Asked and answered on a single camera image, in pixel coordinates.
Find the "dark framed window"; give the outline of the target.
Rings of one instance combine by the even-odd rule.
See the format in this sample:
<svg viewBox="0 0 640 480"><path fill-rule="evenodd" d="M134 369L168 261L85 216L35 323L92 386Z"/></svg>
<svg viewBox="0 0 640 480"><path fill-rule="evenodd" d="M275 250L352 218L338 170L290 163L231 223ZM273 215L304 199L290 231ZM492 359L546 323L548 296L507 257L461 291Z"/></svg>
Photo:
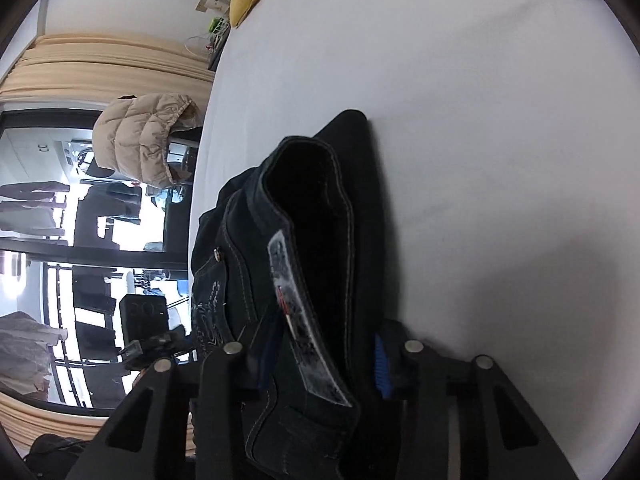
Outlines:
<svg viewBox="0 0 640 480"><path fill-rule="evenodd" d="M4 391L73 414L104 415L134 374L122 362L120 304L138 295L170 326L189 325L191 187L158 190L101 168L94 110L1 114L1 311L58 336L32 379Z"/></svg>

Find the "white bed sheet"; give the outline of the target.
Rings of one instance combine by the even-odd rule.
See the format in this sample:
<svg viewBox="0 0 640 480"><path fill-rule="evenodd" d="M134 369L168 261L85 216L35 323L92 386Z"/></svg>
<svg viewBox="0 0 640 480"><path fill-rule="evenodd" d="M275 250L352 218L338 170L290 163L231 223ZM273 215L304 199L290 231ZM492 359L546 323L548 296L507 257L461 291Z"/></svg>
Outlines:
<svg viewBox="0 0 640 480"><path fill-rule="evenodd" d="M260 0L218 66L193 213L348 108L378 140L393 307L493 356L604 478L639 423L639 0Z"/></svg>

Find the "beige puffer jacket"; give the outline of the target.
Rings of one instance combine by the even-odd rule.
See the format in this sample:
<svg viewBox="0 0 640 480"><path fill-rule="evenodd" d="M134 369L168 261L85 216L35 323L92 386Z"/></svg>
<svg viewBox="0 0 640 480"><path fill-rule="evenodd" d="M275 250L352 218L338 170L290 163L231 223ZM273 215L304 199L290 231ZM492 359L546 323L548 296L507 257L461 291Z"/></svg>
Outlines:
<svg viewBox="0 0 640 480"><path fill-rule="evenodd" d="M122 96L107 105L92 129L96 164L156 188L170 188L188 175L167 160L171 136L203 125L186 94Z"/></svg>

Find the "black denim pants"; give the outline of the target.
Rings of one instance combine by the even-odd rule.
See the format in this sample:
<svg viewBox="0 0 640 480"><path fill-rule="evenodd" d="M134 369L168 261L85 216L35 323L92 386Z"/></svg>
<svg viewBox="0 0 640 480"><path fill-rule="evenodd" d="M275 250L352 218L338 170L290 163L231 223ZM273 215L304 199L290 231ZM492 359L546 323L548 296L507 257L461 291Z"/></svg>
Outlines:
<svg viewBox="0 0 640 480"><path fill-rule="evenodd" d="M280 322L268 387L235 400L247 479L390 479L401 408L375 385L386 240L367 117L344 110L229 180L191 256L199 356Z"/></svg>

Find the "beige curtain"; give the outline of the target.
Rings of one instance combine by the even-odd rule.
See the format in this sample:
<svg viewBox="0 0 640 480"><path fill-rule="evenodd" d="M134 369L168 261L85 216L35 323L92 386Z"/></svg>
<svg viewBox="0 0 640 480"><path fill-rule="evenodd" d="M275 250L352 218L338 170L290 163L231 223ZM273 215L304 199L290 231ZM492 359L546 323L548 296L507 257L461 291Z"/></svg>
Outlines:
<svg viewBox="0 0 640 480"><path fill-rule="evenodd" d="M106 105L121 96L179 93L204 110L213 80L206 58L175 41L136 35L44 35L2 80L1 101Z"/></svg>

